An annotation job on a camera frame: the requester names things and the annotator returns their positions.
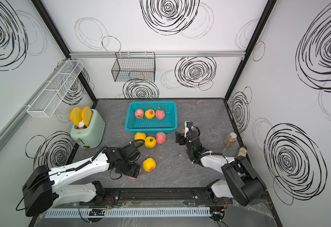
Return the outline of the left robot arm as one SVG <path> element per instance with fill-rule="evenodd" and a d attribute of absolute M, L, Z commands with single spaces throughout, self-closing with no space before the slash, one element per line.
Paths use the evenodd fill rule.
<path fill-rule="evenodd" d="M 94 156 L 69 165 L 37 167 L 22 187 L 25 215 L 34 217 L 65 203 L 102 203 L 106 193 L 99 181 L 81 185 L 74 182 L 108 170 L 137 178 L 141 166 L 136 161 L 140 157 L 139 147 L 144 143 L 135 140 L 122 148 L 103 146 Z"/>

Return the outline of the yellow peach red spot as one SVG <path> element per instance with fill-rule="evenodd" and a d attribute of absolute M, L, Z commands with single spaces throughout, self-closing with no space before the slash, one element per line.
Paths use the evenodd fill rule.
<path fill-rule="evenodd" d="M 152 109 L 149 109 L 145 112 L 145 117 L 147 119 L 153 119 L 155 117 L 155 115 L 156 115 L 156 112 Z"/>

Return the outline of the yellow peach front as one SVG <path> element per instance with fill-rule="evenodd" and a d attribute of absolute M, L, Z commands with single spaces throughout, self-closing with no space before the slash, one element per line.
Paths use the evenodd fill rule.
<path fill-rule="evenodd" d="M 146 172 L 151 172 L 155 170 L 157 164 L 153 158 L 148 158 L 142 163 L 142 167 Z"/>

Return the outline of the teal plastic basket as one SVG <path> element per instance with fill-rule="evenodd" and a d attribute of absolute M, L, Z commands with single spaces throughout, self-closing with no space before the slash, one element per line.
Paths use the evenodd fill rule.
<path fill-rule="evenodd" d="M 162 119 L 154 117 L 136 117 L 137 110 L 144 112 L 157 110 L 165 113 Z M 125 130 L 137 133 L 156 134 L 158 132 L 171 133 L 178 127 L 177 107 L 174 101 L 138 101 L 131 102 L 125 119 Z"/>

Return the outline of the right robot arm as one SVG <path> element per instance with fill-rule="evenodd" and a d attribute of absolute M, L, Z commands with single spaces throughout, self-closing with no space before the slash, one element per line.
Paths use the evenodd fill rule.
<path fill-rule="evenodd" d="M 199 128 L 190 127 L 184 132 L 176 132 L 175 142 L 186 146 L 191 163 L 224 175 L 224 180 L 216 180 L 210 185 L 213 196 L 232 198 L 247 206 L 266 192 L 264 181 L 246 157 L 226 157 L 221 152 L 213 152 L 202 145 L 199 136 Z"/>

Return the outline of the pink peach with leaf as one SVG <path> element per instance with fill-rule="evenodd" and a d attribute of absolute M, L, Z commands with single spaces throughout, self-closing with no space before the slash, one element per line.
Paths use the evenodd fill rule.
<path fill-rule="evenodd" d="M 156 118 L 158 120 L 162 120 L 164 119 L 164 117 L 165 117 L 165 111 L 161 107 L 158 107 L 156 110 Z"/>

